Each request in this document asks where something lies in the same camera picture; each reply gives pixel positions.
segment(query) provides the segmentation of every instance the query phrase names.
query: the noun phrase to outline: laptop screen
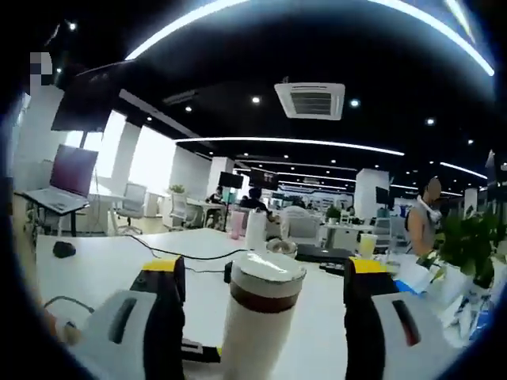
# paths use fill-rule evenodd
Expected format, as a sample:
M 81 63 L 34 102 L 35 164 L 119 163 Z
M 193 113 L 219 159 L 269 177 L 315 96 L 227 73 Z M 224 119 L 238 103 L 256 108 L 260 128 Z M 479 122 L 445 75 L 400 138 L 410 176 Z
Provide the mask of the laptop screen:
M 98 152 L 60 144 L 49 184 L 87 197 Z

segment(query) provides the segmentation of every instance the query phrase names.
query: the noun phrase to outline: green plant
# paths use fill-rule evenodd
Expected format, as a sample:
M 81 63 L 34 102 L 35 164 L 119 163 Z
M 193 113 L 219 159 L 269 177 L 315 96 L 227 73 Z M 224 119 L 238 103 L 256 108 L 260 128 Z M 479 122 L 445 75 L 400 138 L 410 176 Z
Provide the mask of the green plant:
M 185 192 L 185 186 L 183 186 L 182 184 L 173 184 L 169 186 L 169 190 L 177 194 L 183 194 Z
M 475 284 L 488 287 L 494 275 L 491 256 L 505 238 L 505 225 L 491 209 L 484 215 L 468 215 L 465 219 L 449 216 L 443 221 L 444 241 L 439 255 L 462 273 L 474 276 Z
M 331 205 L 326 211 L 326 218 L 339 219 L 341 217 L 341 211 L 338 210 L 334 205 Z

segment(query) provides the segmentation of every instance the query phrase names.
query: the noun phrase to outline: laptop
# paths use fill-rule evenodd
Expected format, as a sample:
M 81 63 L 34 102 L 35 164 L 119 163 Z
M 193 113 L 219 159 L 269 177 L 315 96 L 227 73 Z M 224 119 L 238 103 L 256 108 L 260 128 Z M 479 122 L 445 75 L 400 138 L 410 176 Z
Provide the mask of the laptop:
M 353 253 L 347 249 L 321 248 L 314 245 L 299 244 L 295 259 L 309 263 L 344 264 L 349 257 L 353 256 Z
M 98 152 L 60 144 L 48 188 L 25 192 L 25 197 L 63 216 L 88 206 L 88 194 Z

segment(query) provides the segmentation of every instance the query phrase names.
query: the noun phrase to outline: ceiling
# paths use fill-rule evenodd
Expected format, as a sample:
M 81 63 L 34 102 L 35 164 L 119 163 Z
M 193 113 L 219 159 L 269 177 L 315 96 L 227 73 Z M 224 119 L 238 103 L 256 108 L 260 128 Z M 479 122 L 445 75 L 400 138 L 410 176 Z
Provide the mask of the ceiling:
M 163 26 L 209 2 L 133 1 L 128 8 L 100 12 L 86 6 L 60 9 L 52 22 L 68 20 L 78 27 L 70 32 L 63 24 L 49 44 L 54 64 L 63 68 L 56 81 L 64 88 L 84 70 L 123 60 Z M 443 11 L 443 1 L 406 2 L 432 3 L 425 10 L 461 29 Z M 245 163 L 274 172 L 342 179 L 354 179 L 356 171 L 339 168 L 378 166 L 390 172 L 394 184 L 418 186 L 431 174 L 439 176 L 444 190 L 461 193 L 485 180 L 439 163 L 483 173 L 489 149 L 505 149 L 495 137 L 505 128 L 498 107 L 498 99 L 505 99 L 507 51 L 500 34 L 501 11 L 494 2 L 467 3 L 475 13 L 473 26 L 480 23 L 474 46 L 492 63 L 493 77 L 435 29 L 375 2 L 251 0 L 158 42 L 129 64 L 122 87 L 201 137 L 310 139 L 405 155 L 293 142 L 181 143 L 200 154 L 261 161 Z M 287 118 L 274 90 L 284 80 L 344 84 L 341 120 Z M 186 101 L 163 101 L 189 90 L 193 94 Z M 253 103 L 253 97 L 260 101 Z M 360 106 L 351 107 L 352 99 Z M 136 114 L 139 125 L 144 121 L 171 138 L 187 137 L 157 118 L 147 121 L 144 112 L 124 101 L 122 105 Z M 428 118 L 435 123 L 426 125 Z M 303 179 L 281 176 L 283 181 L 298 178 Z M 353 186 L 330 178 L 319 180 L 327 186 Z M 398 195 L 405 190 L 395 189 Z

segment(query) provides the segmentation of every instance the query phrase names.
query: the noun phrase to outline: headphones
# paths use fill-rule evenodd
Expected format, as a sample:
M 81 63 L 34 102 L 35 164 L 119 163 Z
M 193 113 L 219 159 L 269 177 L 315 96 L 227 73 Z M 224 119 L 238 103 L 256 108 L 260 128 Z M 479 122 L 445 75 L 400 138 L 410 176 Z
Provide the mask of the headphones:
M 417 196 L 417 201 L 426 209 L 428 216 L 433 223 L 437 223 L 442 218 L 440 211 L 433 210 L 424 200 L 422 200 L 421 196 Z

